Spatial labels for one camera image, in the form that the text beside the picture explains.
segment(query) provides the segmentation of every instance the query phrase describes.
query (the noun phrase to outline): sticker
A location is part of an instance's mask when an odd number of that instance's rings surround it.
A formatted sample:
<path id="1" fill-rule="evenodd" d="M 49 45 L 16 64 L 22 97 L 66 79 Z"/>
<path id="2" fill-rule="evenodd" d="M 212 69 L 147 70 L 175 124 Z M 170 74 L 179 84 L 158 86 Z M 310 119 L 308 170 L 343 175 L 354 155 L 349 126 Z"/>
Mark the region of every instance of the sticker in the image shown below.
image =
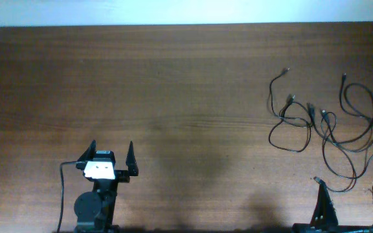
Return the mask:
<path id="1" fill-rule="evenodd" d="M 105 153 L 105 154 L 108 154 L 108 153 L 110 153 L 110 151 L 96 151 L 96 153 Z"/>

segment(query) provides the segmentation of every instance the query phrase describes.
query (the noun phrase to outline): black cable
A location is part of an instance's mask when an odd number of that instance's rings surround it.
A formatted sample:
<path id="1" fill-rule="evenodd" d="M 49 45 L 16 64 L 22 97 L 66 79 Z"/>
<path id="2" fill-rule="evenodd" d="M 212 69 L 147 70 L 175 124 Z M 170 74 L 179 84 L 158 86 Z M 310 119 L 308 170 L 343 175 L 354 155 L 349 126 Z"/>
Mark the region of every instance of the black cable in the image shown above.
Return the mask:
<path id="1" fill-rule="evenodd" d="M 352 139 L 337 140 L 335 135 L 333 134 L 335 129 L 336 129 L 336 125 L 337 125 L 337 116 L 333 112 L 327 113 L 324 110 L 321 111 L 321 116 L 322 116 L 321 124 L 320 124 L 321 132 L 319 132 L 319 130 L 317 128 L 317 125 L 315 123 L 315 108 L 314 108 L 314 106 L 312 104 L 307 104 L 307 107 L 304 107 L 301 103 L 294 101 L 295 96 L 290 96 L 288 98 L 285 106 L 279 111 L 278 114 L 275 112 L 274 107 L 273 107 L 273 90 L 272 90 L 273 89 L 272 88 L 273 82 L 275 80 L 279 79 L 280 77 L 282 77 L 283 75 L 285 75 L 288 71 L 289 71 L 288 68 L 284 69 L 281 74 L 279 74 L 277 77 L 275 77 L 271 80 L 270 85 L 269 85 L 269 95 L 271 97 L 271 110 L 272 110 L 274 116 L 280 119 L 280 121 L 276 125 L 273 126 L 273 128 L 271 129 L 271 131 L 269 133 L 269 137 L 268 137 L 269 143 L 272 146 L 274 146 L 278 149 L 281 149 L 281 150 L 297 152 L 297 153 L 302 152 L 307 148 L 308 144 L 310 143 L 311 128 L 313 128 L 316 131 L 316 133 L 318 134 L 318 136 L 320 136 L 320 138 L 322 138 L 322 156 L 323 156 L 323 160 L 324 160 L 324 163 L 325 163 L 326 167 L 334 175 L 336 175 L 338 177 L 341 177 L 341 178 L 344 178 L 344 179 L 349 179 L 350 180 L 350 183 L 346 188 L 344 188 L 342 190 L 334 190 L 333 188 L 328 187 L 329 191 L 340 192 L 341 193 L 341 192 L 348 192 L 348 191 L 352 190 L 354 188 L 354 186 L 356 185 L 357 180 L 359 178 L 361 178 L 362 176 L 364 176 L 371 160 L 373 159 L 373 154 L 368 158 L 368 150 L 373 145 L 373 93 L 372 93 L 372 91 L 368 87 L 366 87 L 366 86 L 364 86 L 363 84 L 360 84 L 360 83 L 350 83 L 350 84 L 345 86 L 346 74 L 343 74 L 341 87 L 339 89 L 339 105 L 341 106 L 341 109 L 344 111 L 344 113 L 346 113 L 347 115 L 350 115 L 352 117 L 358 117 L 358 118 L 365 119 L 368 122 L 368 126 L 361 134 L 359 134 L 358 136 L 356 136 Z M 360 87 L 368 93 L 368 95 L 370 97 L 371 104 L 372 104 L 372 116 L 365 115 L 364 113 L 360 112 L 357 108 L 355 108 L 351 104 L 351 102 L 348 99 L 348 94 L 347 93 L 348 93 L 348 90 L 352 87 Z M 343 101 L 345 101 L 346 105 L 350 108 L 351 111 L 347 110 L 347 108 L 343 104 Z M 300 106 L 302 108 L 302 110 L 308 114 L 309 119 L 305 119 L 305 118 L 301 118 L 301 117 L 286 116 L 286 111 L 293 104 L 296 104 L 296 105 Z M 333 124 L 331 124 L 331 122 L 330 122 L 330 116 L 333 117 L 333 119 L 334 119 Z M 303 124 L 294 124 L 294 123 L 290 122 L 290 120 L 300 120 L 300 121 L 303 122 Z M 277 146 L 276 144 L 271 142 L 271 135 L 272 135 L 273 131 L 279 125 L 281 125 L 282 123 L 286 123 L 286 124 L 289 124 L 289 125 L 292 125 L 292 126 L 295 126 L 295 127 L 300 127 L 300 128 L 306 128 L 307 129 L 308 136 L 306 138 L 306 142 L 305 142 L 304 146 L 302 147 L 302 149 L 294 150 L 294 149 L 290 149 L 290 148 L 285 148 L 285 147 L 282 147 L 282 146 Z M 368 134 L 369 134 L 369 136 L 368 136 L 367 141 L 364 144 L 362 144 L 361 146 L 359 146 L 358 148 L 350 149 L 350 148 L 346 147 L 346 145 L 351 144 L 353 142 L 357 142 L 358 140 L 361 140 L 363 137 L 365 137 Z M 349 176 L 341 175 L 340 173 L 336 172 L 329 165 L 329 163 L 326 159 L 326 153 L 325 153 L 325 147 L 326 147 L 327 142 L 329 142 L 330 144 L 335 146 L 346 157 L 347 161 L 349 162 L 350 168 L 352 170 L 352 176 L 349 177 Z M 364 167 L 363 167 L 362 172 L 357 174 L 355 166 L 354 166 L 351 158 L 347 154 L 347 152 L 359 153 L 359 152 L 363 152 L 363 151 L 365 152 Z M 318 177 L 315 177 L 315 180 L 318 183 L 321 181 L 321 179 L 318 178 Z"/>
<path id="2" fill-rule="evenodd" d="M 84 163 L 84 162 L 72 161 L 72 162 L 62 162 L 60 164 L 60 178 L 62 180 L 62 202 L 61 202 L 61 206 L 60 206 L 60 219 L 58 220 L 57 233 L 60 233 L 60 227 L 62 225 L 63 209 L 64 209 L 64 176 L 63 176 L 63 165 L 81 164 L 81 163 Z"/>

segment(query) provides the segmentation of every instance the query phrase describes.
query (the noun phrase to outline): white label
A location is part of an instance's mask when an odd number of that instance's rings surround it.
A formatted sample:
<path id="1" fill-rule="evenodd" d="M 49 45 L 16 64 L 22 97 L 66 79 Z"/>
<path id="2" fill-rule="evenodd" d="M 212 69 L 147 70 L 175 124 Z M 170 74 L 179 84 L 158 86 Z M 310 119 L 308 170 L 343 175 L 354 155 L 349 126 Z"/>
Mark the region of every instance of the white label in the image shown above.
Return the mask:
<path id="1" fill-rule="evenodd" d="M 89 161 L 84 168 L 84 176 L 93 179 L 116 179 L 112 162 Z"/>
<path id="2" fill-rule="evenodd" d="M 105 153 L 105 154 L 108 154 L 108 153 L 110 153 L 110 151 L 96 151 L 96 153 Z"/>

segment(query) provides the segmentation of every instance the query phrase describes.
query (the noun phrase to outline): wooden table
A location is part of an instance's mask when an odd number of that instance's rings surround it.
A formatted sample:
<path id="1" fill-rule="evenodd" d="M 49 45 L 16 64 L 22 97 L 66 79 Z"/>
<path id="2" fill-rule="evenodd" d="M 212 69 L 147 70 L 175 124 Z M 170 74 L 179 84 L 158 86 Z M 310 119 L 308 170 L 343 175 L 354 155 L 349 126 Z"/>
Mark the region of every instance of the wooden table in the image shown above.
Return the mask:
<path id="1" fill-rule="evenodd" d="M 58 166 L 93 139 L 120 169 L 135 146 L 140 175 L 119 186 L 115 208 L 122 227 L 309 222 L 312 177 L 339 188 L 347 181 L 326 169 L 316 134 L 302 153 L 269 145 L 277 119 L 268 84 L 284 67 L 277 107 L 293 93 L 336 112 L 338 137 L 365 128 L 342 114 L 337 95 L 343 72 L 373 90 L 373 23 L 0 28 L 0 232 L 55 231 Z M 369 105 L 360 91 L 352 98 Z M 273 139 L 302 146 L 305 133 L 284 127 Z M 349 175 L 342 155 L 327 151 Z M 331 194 L 340 224 L 373 223 L 372 185 L 373 163 L 352 192 Z M 66 167 L 62 230 L 73 230 L 74 200 L 91 186 Z"/>

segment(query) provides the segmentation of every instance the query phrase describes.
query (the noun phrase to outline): tangled wires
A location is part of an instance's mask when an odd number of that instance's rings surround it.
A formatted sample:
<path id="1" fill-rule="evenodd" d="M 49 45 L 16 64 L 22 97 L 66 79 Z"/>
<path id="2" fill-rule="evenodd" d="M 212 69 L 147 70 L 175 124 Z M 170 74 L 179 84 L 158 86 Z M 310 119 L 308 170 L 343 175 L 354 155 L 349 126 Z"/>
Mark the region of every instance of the tangled wires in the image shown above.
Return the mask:
<path id="1" fill-rule="evenodd" d="M 335 131 L 336 125 L 337 125 L 337 116 L 333 112 L 326 112 L 325 110 L 321 111 L 321 120 L 320 120 L 320 126 L 319 126 L 320 128 L 319 128 L 318 125 L 316 124 L 316 121 L 315 121 L 315 108 L 314 108 L 313 104 L 307 103 L 307 106 L 304 107 L 303 104 L 295 101 L 295 96 L 294 95 L 293 96 L 289 95 L 284 107 L 278 113 L 276 113 L 276 111 L 273 107 L 272 85 L 273 85 L 273 82 L 275 80 L 277 80 L 280 77 L 282 77 L 283 75 L 285 75 L 288 71 L 289 71 L 288 68 L 284 69 L 283 72 L 280 75 L 278 75 L 276 78 L 273 78 L 270 82 L 269 95 L 271 97 L 271 110 L 272 110 L 274 116 L 279 118 L 280 121 L 275 126 L 273 126 L 273 128 L 271 129 L 271 131 L 269 133 L 269 143 L 272 146 L 274 146 L 278 149 L 281 149 L 281 150 L 297 152 L 297 153 L 302 152 L 309 145 L 309 142 L 310 142 L 310 139 L 311 139 L 311 131 L 312 131 L 312 128 L 313 128 L 313 130 L 315 130 L 315 132 L 318 134 L 318 136 L 320 136 L 322 138 L 322 156 L 323 156 L 324 163 L 326 164 L 326 167 L 336 176 L 350 180 L 350 183 L 346 188 L 344 188 L 342 190 L 334 190 L 334 189 L 332 189 L 328 186 L 329 191 L 341 192 L 341 193 L 351 191 L 354 188 L 354 186 L 356 185 L 356 181 L 359 178 L 361 178 L 362 176 L 364 176 L 371 160 L 373 159 L 373 154 L 371 156 L 369 156 L 369 154 L 368 154 L 369 148 L 373 145 L 373 94 L 372 94 L 372 92 L 370 91 L 370 89 L 368 87 L 366 87 L 366 86 L 364 86 L 360 83 L 350 83 L 350 84 L 345 86 L 346 74 L 343 74 L 341 88 L 339 90 L 339 104 L 341 106 L 341 109 L 347 115 L 350 115 L 352 117 L 362 118 L 362 119 L 366 120 L 367 123 L 368 123 L 368 126 L 364 130 L 364 132 L 362 132 L 360 135 L 358 135 L 358 136 L 356 136 L 352 139 L 337 140 L 335 135 L 333 134 L 334 131 Z M 348 99 L 348 95 L 347 95 L 348 90 L 351 87 L 360 87 L 367 92 L 367 94 L 370 97 L 371 103 L 372 103 L 372 115 L 371 116 L 367 116 L 366 114 L 360 112 L 360 110 L 358 110 L 357 108 L 355 108 L 351 104 L 351 102 Z M 345 104 L 350 108 L 350 110 L 346 109 L 343 101 L 345 101 Z M 292 105 L 299 106 L 308 115 L 308 118 L 286 116 L 286 111 Z M 285 148 L 285 147 L 282 147 L 282 146 L 277 146 L 276 144 L 271 142 L 271 135 L 272 135 L 273 131 L 279 125 L 281 125 L 283 123 L 289 124 L 291 126 L 295 126 L 295 127 L 298 127 L 298 128 L 306 128 L 306 131 L 307 131 L 306 142 L 301 149 L 297 150 L 297 149 Z M 364 137 L 366 137 L 366 135 L 369 135 L 366 142 L 364 142 L 358 148 L 350 149 L 350 148 L 347 147 L 347 145 L 363 139 Z M 349 162 L 349 165 L 352 169 L 352 176 L 341 175 L 340 173 L 336 172 L 329 165 L 329 163 L 326 159 L 326 154 L 325 154 L 325 146 L 326 146 L 327 143 L 330 143 L 331 145 L 335 146 L 340 152 L 343 153 L 343 155 L 346 157 L 346 159 Z M 363 167 L 363 170 L 362 170 L 361 173 L 358 174 L 356 172 L 354 163 L 352 162 L 351 158 L 347 154 L 348 152 L 350 152 L 350 153 L 365 152 L 365 163 L 364 163 L 364 167 Z M 321 179 L 318 178 L 318 177 L 315 177 L 315 180 L 317 182 L 321 181 Z"/>

